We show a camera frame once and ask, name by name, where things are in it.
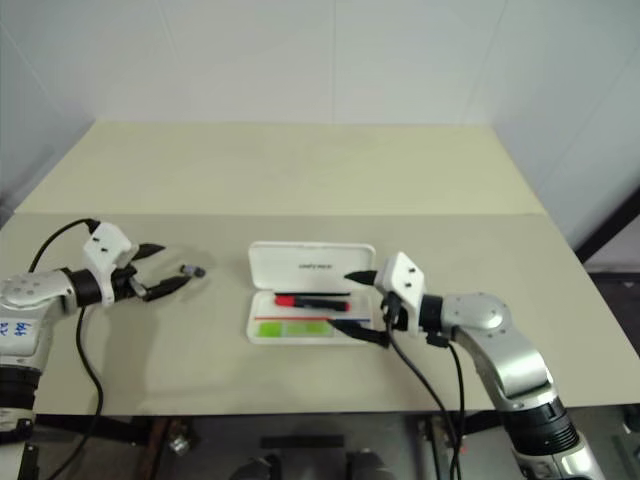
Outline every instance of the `small screw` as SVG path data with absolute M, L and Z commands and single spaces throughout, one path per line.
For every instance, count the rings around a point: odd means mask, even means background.
M 207 271 L 197 265 L 183 265 L 180 267 L 180 273 L 184 273 L 188 277 L 202 278 L 207 274 Z

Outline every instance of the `white wall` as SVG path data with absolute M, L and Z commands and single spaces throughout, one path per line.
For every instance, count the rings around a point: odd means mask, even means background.
M 574 244 L 640 183 L 636 0 L 0 0 L 0 23 L 9 208 L 98 117 L 490 123 Z

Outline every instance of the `floor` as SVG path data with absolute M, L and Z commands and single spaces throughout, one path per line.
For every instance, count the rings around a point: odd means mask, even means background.
M 640 285 L 599 285 L 631 343 L 640 352 Z M 572 410 L 578 428 L 587 436 L 608 479 L 640 480 L 640 434 L 626 434 L 618 407 Z M 400 414 L 288 415 L 213 417 L 194 421 L 201 437 L 196 448 L 184 457 L 166 450 L 157 480 L 225 480 L 249 457 L 268 452 L 259 448 L 263 436 L 341 434 L 344 449 L 286 450 L 287 480 L 344 478 L 346 451 L 370 448 L 390 466 L 399 480 L 430 480 L 434 477 L 431 450 L 421 437 L 414 417 Z M 57 466 L 71 450 L 73 436 L 53 432 L 43 441 L 40 453 L 41 478 Z M 502 429 L 470 435 L 461 457 L 465 480 L 507 480 L 522 478 L 510 453 Z M 66 475 L 67 480 L 133 480 L 139 447 L 92 439 L 84 454 Z

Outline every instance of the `cable connector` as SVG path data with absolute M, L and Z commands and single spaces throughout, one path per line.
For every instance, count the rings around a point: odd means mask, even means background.
M 449 347 L 449 339 L 447 337 L 443 337 L 442 335 L 438 335 L 435 332 L 427 333 L 427 343 L 438 348 Z
M 402 299 L 394 292 L 389 293 L 380 304 L 384 323 L 391 324 L 393 328 L 400 318 L 402 311 Z
M 85 222 L 87 224 L 87 228 L 89 229 L 89 233 L 93 233 L 100 226 L 100 220 L 96 220 L 95 218 L 87 218 Z

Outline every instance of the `metal bolt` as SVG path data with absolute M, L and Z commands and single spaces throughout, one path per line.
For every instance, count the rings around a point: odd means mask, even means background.
M 184 435 L 176 435 L 171 441 L 169 441 L 169 448 L 173 450 L 173 452 L 182 457 L 189 450 L 191 450 L 191 442 Z
M 202 278 L 207 274 L 207 271 L 197 265 L 183 265 L 180 267 L 180 273 L 184 273 L 189 277 Z

